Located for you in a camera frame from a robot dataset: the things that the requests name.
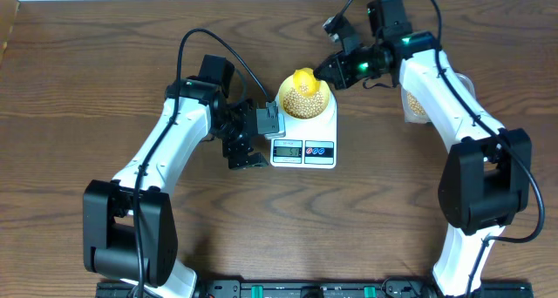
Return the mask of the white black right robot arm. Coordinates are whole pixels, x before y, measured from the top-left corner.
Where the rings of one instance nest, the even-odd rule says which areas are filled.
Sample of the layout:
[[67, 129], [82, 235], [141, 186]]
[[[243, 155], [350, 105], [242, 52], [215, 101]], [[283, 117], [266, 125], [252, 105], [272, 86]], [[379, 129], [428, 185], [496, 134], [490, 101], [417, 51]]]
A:
[[450, 66], [439, 38], [412, 28], [403, 0], [372, 1], [367, 16], [376, 39], [371, 46], [361, 43], [342, 12], [324, 23], [342, 50], [314, 75], [342, 90], [388, 74], [425, 110], [448, 151], [438, 189], [448, 228], [432, 275], [440, 295], [466, 297], [480, 288], [493, 243], [527, 207], [530, 138], [483, 109]]

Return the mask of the yellow plastic scoop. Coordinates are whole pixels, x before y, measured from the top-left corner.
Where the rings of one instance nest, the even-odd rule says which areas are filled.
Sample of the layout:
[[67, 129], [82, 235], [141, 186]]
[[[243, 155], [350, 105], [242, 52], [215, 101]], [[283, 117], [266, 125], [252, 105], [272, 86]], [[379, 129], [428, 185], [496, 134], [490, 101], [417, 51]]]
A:
[[320, 82], [310, 68], [302, 68], [293, 73], [293, 85], [298, 93], [310, 98], [319, 92]]

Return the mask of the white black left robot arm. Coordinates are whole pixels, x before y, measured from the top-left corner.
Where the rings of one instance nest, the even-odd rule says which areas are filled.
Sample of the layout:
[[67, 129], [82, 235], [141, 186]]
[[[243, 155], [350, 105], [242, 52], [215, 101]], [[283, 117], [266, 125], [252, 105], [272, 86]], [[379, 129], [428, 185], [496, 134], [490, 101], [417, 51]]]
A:
[[206, 55], [198, 75], [167, 87], [160, 119], [133, 159], [83, 197], [85, 268], [106, 277], [98, 297], [195, 297], [198, 275], [178, 257], [171, 197], [195, 147], [212, 134], [230, 169], [264, 167], [251, 139], [283, 133], [275, 102], [227, 101], [234, 65]]

